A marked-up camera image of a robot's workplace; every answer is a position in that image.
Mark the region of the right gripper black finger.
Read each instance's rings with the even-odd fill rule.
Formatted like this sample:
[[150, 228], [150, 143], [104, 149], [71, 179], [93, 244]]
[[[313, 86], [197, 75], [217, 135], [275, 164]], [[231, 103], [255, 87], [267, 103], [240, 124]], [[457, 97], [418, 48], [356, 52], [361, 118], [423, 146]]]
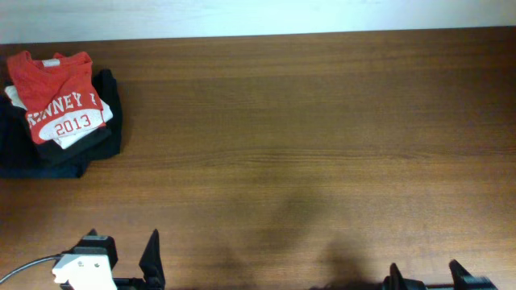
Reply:
[[455, 290], [473, 289], [475, 277], [469, 273], [457, 260], [453, 259], [449, 263], [451, 277]]
[[389, 276], [386, 278], [387, 290], [406, 290], [406, 284], [397, 265], [392, 263], [389, 267]]

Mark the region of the red t-shirt with white print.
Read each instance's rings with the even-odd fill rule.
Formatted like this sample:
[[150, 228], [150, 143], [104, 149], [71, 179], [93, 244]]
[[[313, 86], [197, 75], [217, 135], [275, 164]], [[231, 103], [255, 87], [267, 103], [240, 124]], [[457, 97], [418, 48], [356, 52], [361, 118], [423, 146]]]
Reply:
[[25, 118], [36, 144], [106, 125], [102, 100], [92, 85], [92, 64], [86, 52], [34, 60], [24, 51], [7, 59], [10, 79], [27, 108]]

